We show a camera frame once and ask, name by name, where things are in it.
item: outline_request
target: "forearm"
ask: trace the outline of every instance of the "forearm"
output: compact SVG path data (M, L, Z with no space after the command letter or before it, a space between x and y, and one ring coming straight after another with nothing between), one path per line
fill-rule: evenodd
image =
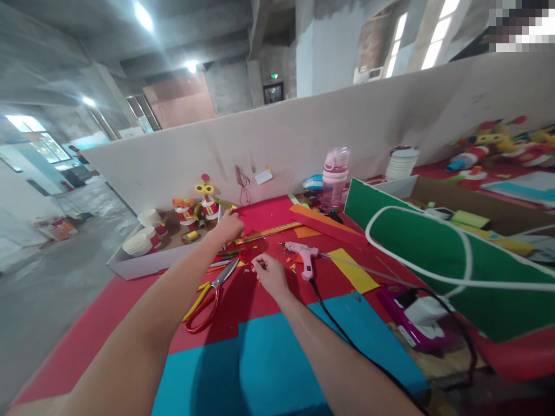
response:
M173 335L221 246L209 233L152 285L108 338L63 415L150 414Z
M420 414L385 374L294 296L276 301L335 415Z
M215 233L208 233L189 254L168 269L125 318L129 331L169 348L203 276L223 244Z

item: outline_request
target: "red wire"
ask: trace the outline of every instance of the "red wire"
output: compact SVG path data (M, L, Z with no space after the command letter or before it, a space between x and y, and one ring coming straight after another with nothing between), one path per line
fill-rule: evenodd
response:
M239 203L243 206L250 205L251 196L249 190L247 189L247 186L250 185L250 179L243 173L243 170L238 165L235 165L235 173L237 174L237 183L241 185Z

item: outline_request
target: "black cable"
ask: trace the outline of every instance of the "black cable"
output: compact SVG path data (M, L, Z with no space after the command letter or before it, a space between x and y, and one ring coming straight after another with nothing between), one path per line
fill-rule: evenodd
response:
M417 288L410 289L409 291L415 291L415 292L423 291L424 293L427 293L430 296L432 296L447 311L447 313L452 317L453 321L455 321L455 323L457 324L458 329L461 332L462 337L464 338L464 341L466 342L468 349L470 351L470 365L468 366L468 382L451 386L449 389L472 386L472 384L474 383L474 370L476 369L476 364L478 363L478 354L476 353L476 349L474 348L474 343L472 342L472 339L470 338L470 335L468 334L467 329L464 327L461 320L457 318L457 316L453 313L453 311L449 309L449 307L445 304L445 302L442 301L441 298L435 293L433 293L431 290L423 287L417 287Z
M401 390L405 396L424 414L424 415L428 415L428 411L413 397L413 395L409 392L409 390L403 385L403 383L401 383L393 374L391 374L389 371L387 371L384 367L382 367L381 365L379 365L377 362L375 362L373 359L367 357L362 351L360 351L358 349L358 347L355 345L355 343L352 341L351 338L349 338L349 336L347 335L347 333L343 330L343 328L341 328L341 326L337 323L337 321L333 318L333 316L331 315L330 311L328 311L328 309L326 308L326 306L324 305L324 302L322 302L322 298L320 297L320 292L318 291L318 287L316 286L316 282L314 281L314 279L310 279L309 280L310 284L312 285L312 288L314 289L314 293L316 294L316 298L318 299L318 302L320 303L320 306L322 307L322 309L324 310L325 314L328 315L328 318L331 319L331 321L334 323L334 325L337 327L337 329L339 329L340 333L343 335L343 337L345 337L345 340L349 343L349 345L351 345L351 347L353 347L353 349L355 351L357 351L360 355L362 355L364 358L366 358L368 361L370 361L372 364L374 364L382 373L384 373L392 382L393 384L395 384L397 386L397 388L399 390Z

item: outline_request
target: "pink water bottle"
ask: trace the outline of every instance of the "pink water bottle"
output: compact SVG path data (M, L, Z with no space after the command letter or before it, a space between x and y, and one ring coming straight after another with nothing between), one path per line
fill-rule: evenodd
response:
M325 158L324 181L320 202L325 211L337 208L341 205L343 188L347 182L349 169L347 167L351 152L346 147L336 147L328 152Z

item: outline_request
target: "concrete floor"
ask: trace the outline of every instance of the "concrete floor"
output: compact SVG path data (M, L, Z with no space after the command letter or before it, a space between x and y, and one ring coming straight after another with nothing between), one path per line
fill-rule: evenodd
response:
M105 263L137 225L102 179L64 197L94 215L79 234L43 250L0 247L0 414L110 280Z

